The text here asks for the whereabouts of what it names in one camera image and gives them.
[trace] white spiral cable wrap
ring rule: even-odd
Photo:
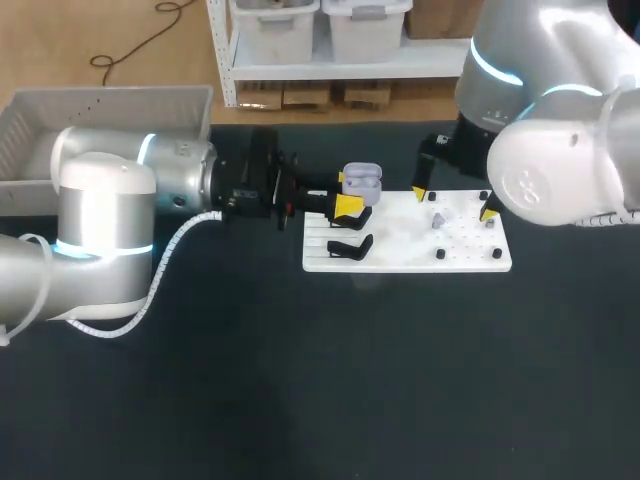
[[[600,227],[617,227],[619,225],[640,224],[640,212],[630,212],[629,218],[630,218],[630,221],[627,221],[617,213],[610,213],[607,215],[599,215],[597,217],[586,218],[576,223],[576,226],[600,228]]]
[[[42,254],[44,258],[44,269],[42,270],[42,281],[40,282],[40,290],[38,291],[38,296],[36,297],[36,301],[31,307],[31,310],[27,313],[24,319],[18,324],[10,332],[7,332],[7,329],[4,325],[0,325],[0,347],[7,347],[13,337],[18,335],[24,329],[26,329],[29,325],[33,323],[36,319],[44,304],[47,302],[47,298],[49,297],[49,291],[51,290],[51,264],[53,263],[53,252],[51,251],[51,245],[47,243],[47,241],[42,238],[40,235],[34,235],[32,233],[26,233],[20,237],[20,240],[28,242],[32,238],[36,239],[40,246],[42,247]]]
[[[129,323],[127,323],[125,326],[118,328],[117,330],[105,331],[105,330],[98,330],[96,328],[91,328],[85,325],[84,323],[79,322],[78,320],[67,320],[67,323],[77,328],[81,332],[86,333],[87,335],[91,335],[93,337],[98,337],[98,338],[104,338],[104,339],[118,338],[129,333],[131,330],[133,330],[138,326],[142,318],[147,313],[147,310],[151,306],[151,302],[153,302],[153,297],[158,291],[158,287],[160,286],[160,280],[162,280],[162,275],[164,274],[164,271],[167,268],[169,259],[171,258],[173,251],[175,250],[176,246],[178,245],[178,242],[180,242],[182,237],[189,230],[191,230],[193,227],[195,227],[196,225],[202,222],[221,221],[221,220],[222,220],[221,212],[201,213],[200,215],[196,215],[195,217],[191,218],[184,225],[182,225],[182,227],[180,227],[180,229],[173,235],[173,237],[171,238],[171,241],[169,242],[169,245],[167,245],[166,250],[162,254],[162,258],[160,259],[160,264],[158,265],[156,274],[153,277],[153,281],[151,282],[151,288],[149,289],[149,295],[147,296],[146,303],[140,309],[140,311],[136,314],[136,316],[133,317],[131,321],[129,321]]]

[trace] metal shelf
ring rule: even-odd
[[[409,40],[403,33],[401,46],[387,61],[339,64],[334,61],[329,21],[316,15],[311,62],[301,65],[256,65],[237,29],[231,39],[227,30],[227,0],[207,0],[220,84],[227,107],[238,105],[238,80],[359,80],[385,78],[458,77],[469,51],[469,39]]]
[[[458,77],[469,51],[469,39],[410,40],[403,31],[401,46],[387,61],[340,64],[333,58],[329,22],[316,16],[311,62],[300,65],[256,65],[249,46],[234,31],[234,80],[355,80],[371,78]]]

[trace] black table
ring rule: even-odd
[[[279,130],[304,166],[378,162],[393,190],[438,127]],[[248,139],[213,130],[225,155]],[[371,284],[305,273],[301,218],[199,227],[128,336],[51,322],[0,351],[1,478],[637,479],[640,228],[505,223],[509,274]]]

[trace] white board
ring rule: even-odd
[[[436,192],[434,202],[416,200],[413,192],[382,192],[380,203],[363,230],[331,227],[321,214],[307,213],[304,222],[302,266],[307,272],[346,273],[476,273],[508,272],[511,254],[502,219],[494,217],[494,228],[480,221],[484,202],[481,191]],[[440,213],[446,224],[433,229]],[[327,242],[336,240],[360,246],[373,234],[373,246],[360,262],[332,258]],[[495,249],[502,250],[499,259]],[[437,251],[446,257],[439,260]]]

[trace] brown box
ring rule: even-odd
[[[344,90],[344,103],[349,108],[378,110],[391,101],[391,82],[363,80],[348,82]]]
[[[409,38],[468,38],[473,35],[483,0],[413,0],[407,13]]]
[[[285,82],[282,106],[286,109],[326,112],[331,107],[331,82]]]
[[[238,107],[248,110],[282,110],[281,82],[242,82],[238,85]]]

